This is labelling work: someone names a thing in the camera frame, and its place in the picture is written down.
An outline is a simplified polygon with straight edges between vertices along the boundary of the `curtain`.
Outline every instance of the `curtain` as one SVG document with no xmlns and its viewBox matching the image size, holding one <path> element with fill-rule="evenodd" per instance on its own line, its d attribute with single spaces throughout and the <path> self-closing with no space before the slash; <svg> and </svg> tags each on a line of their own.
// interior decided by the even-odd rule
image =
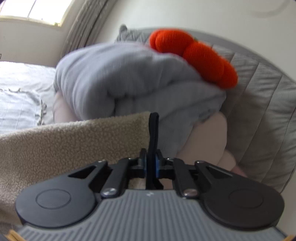
<svg viewBox="0 0 296 241">
<path fill-rule="evenodd" d="M 66 38 L 61 58 L 73 50 L 92 45 L 117 0 L 86 0 Z"/>
</svg>

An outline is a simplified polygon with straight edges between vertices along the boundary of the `window sill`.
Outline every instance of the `window sill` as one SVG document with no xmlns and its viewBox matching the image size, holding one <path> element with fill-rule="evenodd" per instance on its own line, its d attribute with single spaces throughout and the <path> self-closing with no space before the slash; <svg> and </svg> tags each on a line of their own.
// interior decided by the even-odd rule
<svg viewBox="0 0 296 241">
<path fill-rule="evenodd" d="M 0 16 L 0 22 L 16 22 L 16 23 L 29 23 L 29 24 L 36 24 L 36 25 L 42 25 L 50 28 L 61 28 L 61 23 L 59 24 L 52 24 L 49 22 L 45 22 L 42 20 L 37 20 L 33 18 L 23 18 L 23 17 L 15 17 L 15 16 Z"/>
</svg>

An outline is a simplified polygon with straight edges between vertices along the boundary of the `folded gray blanket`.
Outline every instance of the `folded gray blanket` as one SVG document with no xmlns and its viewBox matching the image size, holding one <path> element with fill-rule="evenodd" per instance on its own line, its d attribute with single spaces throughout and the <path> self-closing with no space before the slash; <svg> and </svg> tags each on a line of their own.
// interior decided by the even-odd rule
<svg viewBox="0 0 296 241">
<path fill-rule="evenodd" d="M 71 52 L 57 65 L 54 86 L 81 120 L 158 112 L 165 156 L 175 156 L 193 125 L 219 111 L 226 97 L 183 58 L 137 43 Z"/>
</svg>

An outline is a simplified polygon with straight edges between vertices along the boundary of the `round black pad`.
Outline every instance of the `round black pad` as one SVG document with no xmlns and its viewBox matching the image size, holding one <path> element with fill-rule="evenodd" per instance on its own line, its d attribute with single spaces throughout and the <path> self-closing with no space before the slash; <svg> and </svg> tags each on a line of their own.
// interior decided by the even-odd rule
<svg viewBox="0 0 296 241">
<path fill-rule="evenodd" d="M 233 175 L 212 180 L 202 194 L 208 213 L 221 224 L 240 230 L 258 230 L 276 224 L 284 201 L 274 189 L 250 179 Z"/>
<path fill-rule="evenodd" d="M 24 189 L 15 209 L 22 223 L 43 228 L 71 225 L 89 215 L 95 197 L 83 179 L 60 176 Z"/>
<path fill-rule="evenodd" d="M 241 208 L 256 208 L 263 203 L 263 197 L 260 193 L 248 189 L 233 191 L 229 195 L 229 200 Z"/>
<path fill-rule="evenodd" d="M 40 207 L 47 209 L 59 209 L 71 201 L 71 194 L 61 189 L 49 189 L 39 193 L 36 202 Z"/>
</svg>

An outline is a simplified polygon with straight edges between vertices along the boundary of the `orange knitted pumpkin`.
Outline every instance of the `orange knitted pumpkin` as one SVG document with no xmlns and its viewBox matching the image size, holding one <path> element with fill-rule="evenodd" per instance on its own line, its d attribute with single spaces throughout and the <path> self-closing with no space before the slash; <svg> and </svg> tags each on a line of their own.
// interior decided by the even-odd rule
<svg viewBox="0 0 296 241">
<path fill-rule="evenodd" d="M 150 36 L 150 46 L 158 52 L 183 57 L 204 80 L 222 89 L 233 88 L 237 84 L 237 73 L 226 59 L 182 30 L 156 30 Z"/>
</svg>

